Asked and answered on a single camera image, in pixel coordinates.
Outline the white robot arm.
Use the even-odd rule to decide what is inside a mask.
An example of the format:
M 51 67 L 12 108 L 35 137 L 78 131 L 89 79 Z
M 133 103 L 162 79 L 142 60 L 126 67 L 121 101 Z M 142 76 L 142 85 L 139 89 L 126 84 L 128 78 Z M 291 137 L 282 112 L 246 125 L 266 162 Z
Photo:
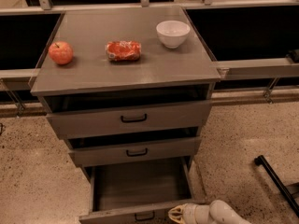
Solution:
M 168 216 L 177 224 L 251 224 L 221 200 L 206 205 L 178 205 L 168 211 Z

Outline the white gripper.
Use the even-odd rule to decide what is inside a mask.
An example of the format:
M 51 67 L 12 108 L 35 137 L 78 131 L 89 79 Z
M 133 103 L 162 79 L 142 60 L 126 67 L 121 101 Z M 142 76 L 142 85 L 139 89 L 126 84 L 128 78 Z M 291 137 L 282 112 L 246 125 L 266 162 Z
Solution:
M 168 211 L 168 217 L 177 224 L 197 224 L 195 209 L 193 203 L 178 205 Z

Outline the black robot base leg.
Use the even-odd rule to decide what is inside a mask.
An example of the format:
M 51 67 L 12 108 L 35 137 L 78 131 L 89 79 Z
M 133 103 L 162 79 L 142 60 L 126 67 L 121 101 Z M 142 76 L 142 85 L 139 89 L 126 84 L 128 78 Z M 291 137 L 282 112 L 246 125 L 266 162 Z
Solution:
M 292 183 L 285 186 L 264 155 L 256 157 L 254 159 L 254 163 L 257 166 L 261 165 L 265 169 L 284 199 L 291 207 L 292 211 L 299 217 L 299 183 Z

